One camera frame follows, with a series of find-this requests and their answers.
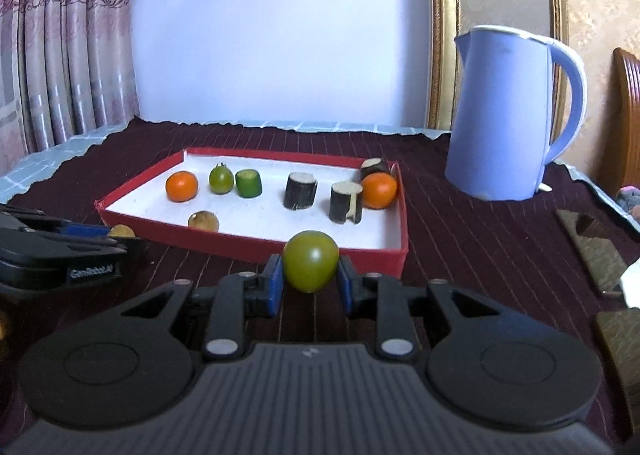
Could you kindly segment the red tray white inside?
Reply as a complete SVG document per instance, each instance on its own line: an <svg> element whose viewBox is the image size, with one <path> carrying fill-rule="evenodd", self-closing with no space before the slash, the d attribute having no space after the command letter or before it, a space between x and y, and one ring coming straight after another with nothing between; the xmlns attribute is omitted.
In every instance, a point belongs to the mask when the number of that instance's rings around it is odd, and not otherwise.
<svg viewBox="0 0 640 455"><path fill-rule="evenodd" d="M208 185L210 170L224 163L233 171L255 169L262 193L243 198L236 192L214 194ZM364 209L359 224L334 223L329 218L331 186L359 178L361 159L311 155L304 152L267 152L222 148L187 148L176 152L96 202L96 211L109 226L126 224L137 236L200 253L264 263L296 233L306 230L330 235L361 272L399 276L408 253L405 196L390 207ZM167 198L165 182L177 171L198 178L198 195L185 202ZM318 182L314 204L303 210L283 206L291 172L311 173ZM189 216L207 210L216 214L217 233L188 227Z"/></svg>

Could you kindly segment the light blue checked sheet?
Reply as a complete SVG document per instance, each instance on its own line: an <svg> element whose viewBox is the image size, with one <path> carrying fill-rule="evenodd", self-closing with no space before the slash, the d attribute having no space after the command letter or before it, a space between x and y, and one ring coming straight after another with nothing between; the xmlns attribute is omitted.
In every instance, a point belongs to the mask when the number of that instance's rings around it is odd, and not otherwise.
<svg viewBox="0 0 640 455"><path fill-rule="evenodd" d="M98 216L93 204L122 183L175 152L213 147L267 152L309 152L344 157L382 156L396 160L404 180L416 188L411 200L425 197L472 206L445 180L449 146L446 131L404 126L347 123L243 121L186 124L147 122L107 126L22 159L1 178L1 199L76 221Z"/></svg>

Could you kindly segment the wooden headboard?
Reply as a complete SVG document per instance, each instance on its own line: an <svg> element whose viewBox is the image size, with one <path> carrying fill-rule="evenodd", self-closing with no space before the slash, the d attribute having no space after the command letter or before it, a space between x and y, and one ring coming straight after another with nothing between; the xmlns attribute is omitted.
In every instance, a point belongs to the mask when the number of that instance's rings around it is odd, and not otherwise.
<svg viewBox="0 0 640 455"><path fill-rule="evenodd" d="M625 186L639 186L639 59L614 48L613 116L605 140L598 182L614 196Z"/></svg>

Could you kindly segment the green tomato with stem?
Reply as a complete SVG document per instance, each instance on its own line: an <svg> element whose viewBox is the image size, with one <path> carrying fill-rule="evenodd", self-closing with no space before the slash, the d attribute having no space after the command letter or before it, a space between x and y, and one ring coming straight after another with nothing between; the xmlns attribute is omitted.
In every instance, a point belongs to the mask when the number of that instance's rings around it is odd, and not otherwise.
<svg viewBox="0 0 640 455"><path fill-rule="evenodd" d="M214 194L226 195L232 191L234 175L226 164L218 163L209 172L208 184Z"/></svg>

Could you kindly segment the green cucumber piece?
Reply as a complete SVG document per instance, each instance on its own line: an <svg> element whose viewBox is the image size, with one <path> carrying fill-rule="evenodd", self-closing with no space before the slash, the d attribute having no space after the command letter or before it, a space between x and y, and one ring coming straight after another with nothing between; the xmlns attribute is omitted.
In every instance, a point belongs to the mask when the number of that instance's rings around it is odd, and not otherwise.
<svg viewBox="0 0 640 455"><path fill-rule="evenodd" d="M255 198L262 193L262 178L255 169L242 169L235 173L238 194L243 198Z"/></svg>

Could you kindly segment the small orange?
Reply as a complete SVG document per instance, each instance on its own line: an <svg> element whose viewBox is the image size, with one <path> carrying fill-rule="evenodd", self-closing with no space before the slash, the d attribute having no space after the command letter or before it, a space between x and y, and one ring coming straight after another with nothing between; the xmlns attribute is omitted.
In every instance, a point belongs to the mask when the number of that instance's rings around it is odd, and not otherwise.
<svg viewBox="0 0 640 455"><path fill-rule="evenodd" d="M375 172L367 175L362 181L362 204L369 209L385 209L394 200L398 184L393 175Z"/></svg>

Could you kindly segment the brown kiwi fruit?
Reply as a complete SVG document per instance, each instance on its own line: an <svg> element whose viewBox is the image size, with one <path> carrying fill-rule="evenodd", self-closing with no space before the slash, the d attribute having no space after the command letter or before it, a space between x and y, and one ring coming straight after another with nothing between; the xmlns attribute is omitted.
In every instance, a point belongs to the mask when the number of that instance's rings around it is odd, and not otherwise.
<svg viewBox="0 0 640 455"><path fill-rule="evenodd" d="M207 210L192 213L188 219L188 227L192 229L217 233L219 221L216 214Z"/></svg>
<svg viewBox="0 0 640 455"><path fill-rule="evenodd" d="M110 237L118 238L136 238L137 235L134 230L126 224L116 224L110 228L107 233Z"/></svg>

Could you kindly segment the pink patterned curtain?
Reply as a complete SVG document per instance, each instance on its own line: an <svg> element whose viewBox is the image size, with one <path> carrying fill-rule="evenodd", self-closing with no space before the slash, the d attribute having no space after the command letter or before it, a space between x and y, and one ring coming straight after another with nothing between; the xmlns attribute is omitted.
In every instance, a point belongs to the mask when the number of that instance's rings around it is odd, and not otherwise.
<svg viewBox="0 0 640 455"><path fill-rule="evenodd" d="M1 169L139 112L131 0L1 0Z"/></svg>

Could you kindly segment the gold picture frame moulding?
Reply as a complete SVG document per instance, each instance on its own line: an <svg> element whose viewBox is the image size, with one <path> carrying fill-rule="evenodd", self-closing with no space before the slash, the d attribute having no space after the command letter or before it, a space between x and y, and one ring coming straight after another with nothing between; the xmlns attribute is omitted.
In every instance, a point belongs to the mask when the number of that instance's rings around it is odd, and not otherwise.
<svg viewBox="0 0 640 455"><path fill-rule="evenodd" d="M425 121L430 129L449 130L456 100L458 51L454 38L460 28L460 0L431 2L431 86Z"/></svg>

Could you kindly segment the blue electric kettle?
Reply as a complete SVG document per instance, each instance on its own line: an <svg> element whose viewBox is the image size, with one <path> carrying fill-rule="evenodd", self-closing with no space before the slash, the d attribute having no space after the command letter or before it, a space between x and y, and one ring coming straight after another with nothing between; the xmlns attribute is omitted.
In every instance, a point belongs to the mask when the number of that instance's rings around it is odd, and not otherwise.
<svg viewBox="0 0 640 455"><path fill-rule="evenodd" d="M585 64L566 44L539 34L478 25L456 37L463 78L452 124L446 179L483 200L533 197L547 164L572 144L587 107ZM570 80L572 105L551 138L553 67Z"/></svg>

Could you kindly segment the brown flat strip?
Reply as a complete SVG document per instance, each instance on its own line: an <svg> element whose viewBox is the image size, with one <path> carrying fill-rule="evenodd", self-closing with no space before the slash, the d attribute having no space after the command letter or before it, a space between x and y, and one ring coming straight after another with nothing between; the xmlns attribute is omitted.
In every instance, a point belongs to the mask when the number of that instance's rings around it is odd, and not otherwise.
<svg viewBox="0 0 640 455"><path fill-rule="evenodd" d="M627 264L604 224L584 212L558 209L555 214L582 259L597 293L602 297L619 298L623 294L620 279Z"/></svg>

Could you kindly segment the dark striped table cloth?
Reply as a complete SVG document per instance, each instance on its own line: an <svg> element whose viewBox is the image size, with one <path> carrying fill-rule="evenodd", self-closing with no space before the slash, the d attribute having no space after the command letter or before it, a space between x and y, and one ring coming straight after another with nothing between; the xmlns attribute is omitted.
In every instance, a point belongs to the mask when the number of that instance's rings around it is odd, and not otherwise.
<svg viewBox="0 0 640 455"><path fill-rule="evenodd" d="M448 135L369 132L298 133L273 126L150 123L134 119L124 131L70 141L82 155L46 167L54 148L24 160L1 178L1 200L40 209L76 222L100 223L94 202L161 159L188 147L259 149L271 152L397 161L404 183L409 251L402 280L424 285L448 279L561 329L595 347L593 316L624 308L620 299L598 297L588 271L555 216L556 208L586 212L608 229L625 262L639 258L639 235L603 204L589 186L574 182L565 167L552 163L544 181L551 193L524 202L485 202L470 198L444 179ZM213 285L224 274L257 270L234 262L166 245L145 243L149 263L135 282L112 293L109 308L146 288L174 277ZM250 323L257 340L342 342L372 339L372 323L350 322L341 310L335 286L317 296L285 287L279 319ZM627 412L613 368L604 365L605 383L588 415L590 428L609 442L631 436Z"/></svg>

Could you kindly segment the large orange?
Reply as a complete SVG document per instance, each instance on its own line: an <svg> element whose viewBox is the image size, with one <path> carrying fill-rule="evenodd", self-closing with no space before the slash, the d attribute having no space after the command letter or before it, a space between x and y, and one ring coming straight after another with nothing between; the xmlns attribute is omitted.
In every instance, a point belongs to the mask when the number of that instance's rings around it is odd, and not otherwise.
<svg viewBox="0 0 640 455"><path fill-rule="evenodd" d="M165 182L167 198L173 202L185 202L198 195L198 178L189 171L177 171Z"/></svg>

